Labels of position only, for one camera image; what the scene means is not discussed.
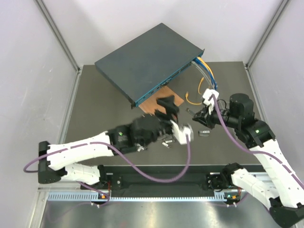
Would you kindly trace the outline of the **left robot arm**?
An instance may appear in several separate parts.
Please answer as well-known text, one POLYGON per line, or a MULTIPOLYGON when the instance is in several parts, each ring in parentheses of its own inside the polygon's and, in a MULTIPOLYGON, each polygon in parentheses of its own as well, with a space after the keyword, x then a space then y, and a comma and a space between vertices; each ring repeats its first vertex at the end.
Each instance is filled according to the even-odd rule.
POLYGON ((38 182, 50 184, 60 180, 80 181, 103 188, 108 177, 102 165, 85 166, 81 162, 98 157, 112 157, 145 150, 150 143, 164 135, 174 135, 178 125, 179 108, 174 96, 157 98, 156 103, 165 112, 156 109, 154 114, 143 114, 131 123, 117 126, 96 136, 66 144, 38 145, 38 182))

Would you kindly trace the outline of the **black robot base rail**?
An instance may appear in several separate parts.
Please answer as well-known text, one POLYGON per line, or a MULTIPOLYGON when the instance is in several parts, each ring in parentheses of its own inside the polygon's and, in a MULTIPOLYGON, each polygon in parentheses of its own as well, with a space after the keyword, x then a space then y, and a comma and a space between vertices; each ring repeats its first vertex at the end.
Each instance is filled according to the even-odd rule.
POLYGON ((216 190, 235 190, 231 175, 236 170, 260 172, 260 165, 181 165, 131 166, 99 165, 101 176, 91 187, 109 190, 116 197, 212 196, 216 190))

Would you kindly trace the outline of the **silver SFP module top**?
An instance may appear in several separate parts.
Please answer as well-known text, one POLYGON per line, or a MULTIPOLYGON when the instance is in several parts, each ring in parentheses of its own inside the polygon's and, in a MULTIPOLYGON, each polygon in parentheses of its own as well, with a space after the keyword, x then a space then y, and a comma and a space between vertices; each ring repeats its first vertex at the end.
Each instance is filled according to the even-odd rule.
POLYGON ((192 115, 192 116, 194 116, 195 115, 195 113, 194 112, 192 112, 189 108, 187 108, 186 109, 186 111, 190 114, 190 115, 192 115))

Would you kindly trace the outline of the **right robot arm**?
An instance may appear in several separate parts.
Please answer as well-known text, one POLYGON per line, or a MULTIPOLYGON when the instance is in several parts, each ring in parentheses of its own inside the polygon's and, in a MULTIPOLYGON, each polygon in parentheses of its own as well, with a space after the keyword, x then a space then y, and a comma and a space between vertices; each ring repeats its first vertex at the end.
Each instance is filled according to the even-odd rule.
POLYGON ((268 187, 235 162, 220 172, 220 187, 244 189, 264 205, 280 227, 292 227, 304 219, 304 184, 283 155, 269 125, 255 118, 254 103, 249 96, 231 95, 225 109, 219 108, 218 96, 216 90, 207 89, 202 95, 204 108, 193 120, 210 129, 221 125, 239 149, 258 159, 274 184, 274 188, 268 187))

